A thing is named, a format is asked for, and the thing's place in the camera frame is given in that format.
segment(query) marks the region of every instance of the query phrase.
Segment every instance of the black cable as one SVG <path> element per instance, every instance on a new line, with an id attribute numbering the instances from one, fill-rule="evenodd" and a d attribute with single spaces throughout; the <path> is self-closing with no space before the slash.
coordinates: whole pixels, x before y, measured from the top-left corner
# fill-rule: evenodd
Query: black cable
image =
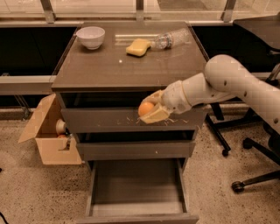
<path id="1" fill-rule="evenodd" d="M 1 212 L 0 212 L 0 216 L 2 217 L 3 222 L 4 222 L 5 224 L 9 224 L 8 221 L 5 219 L 4 215 L 3 215 Z"/>

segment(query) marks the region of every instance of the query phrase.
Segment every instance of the yellow sponge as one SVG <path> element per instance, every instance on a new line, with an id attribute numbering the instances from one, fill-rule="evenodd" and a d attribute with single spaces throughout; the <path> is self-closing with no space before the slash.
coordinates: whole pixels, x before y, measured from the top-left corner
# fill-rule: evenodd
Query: yellow sponge
<path id="1" fill-rule="evenodd" d="M 151 42 L 148 39 L 137 38 L 130 46 L 126 48 L 126 53 L 141 57 L 145 55 L 147 49 L 151 46 Z"/>

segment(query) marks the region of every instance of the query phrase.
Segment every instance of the cardboard box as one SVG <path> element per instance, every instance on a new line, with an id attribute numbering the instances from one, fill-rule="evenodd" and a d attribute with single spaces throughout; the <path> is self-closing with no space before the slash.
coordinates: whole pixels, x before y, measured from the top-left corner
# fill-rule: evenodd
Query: cardboard box
<path id="1" fill-rule="evenodd" d="M 35 138 L 44 165 L 80 165 L 81 157 L 74 137 L 67 148 L 67 138 L 58 138 L 56 122 L 62 118 L 55 94 L 43 98 L 34 110 L 18 142 Z"/>

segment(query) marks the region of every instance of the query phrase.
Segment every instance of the speckled floor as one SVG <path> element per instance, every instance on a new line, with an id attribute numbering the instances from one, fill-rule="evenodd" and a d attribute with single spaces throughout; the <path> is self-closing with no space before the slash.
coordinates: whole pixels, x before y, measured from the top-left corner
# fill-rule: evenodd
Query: speckled floor
<path id="1" fill-rule="evenodd" d="M 229 118 L 242 109 L 229 109 Z M 26 125 L 20 110 L 0 110 L 0 211 L 10 224 L 72 224 L 85 214 L 90 175 L 85 165 L 42 165 L 35 141 L 18 144 Z M 266 144 L 262 125 L 222 131 L 232 147 L 228 157 L 206 124 L 184 172 L 189 213 L 199 224 L 278 223 L 280 181 L 249 186 L 236 194 L 231 183 L 279 169 L 258 151 L 244 150 L 244 137 Z"/>

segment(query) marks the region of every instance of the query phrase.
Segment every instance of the white bowl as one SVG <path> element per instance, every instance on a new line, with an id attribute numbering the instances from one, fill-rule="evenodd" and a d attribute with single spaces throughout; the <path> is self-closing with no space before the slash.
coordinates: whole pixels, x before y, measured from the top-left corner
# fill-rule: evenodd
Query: white bowl
<path id="1" fill-rule="evenodd" d="M 88 26 L 79 29 L 76 35 L 78 42 L 82 43 L 87 49 L 94 50 L 103 43 L 105 31 L 101 27 Z"/>

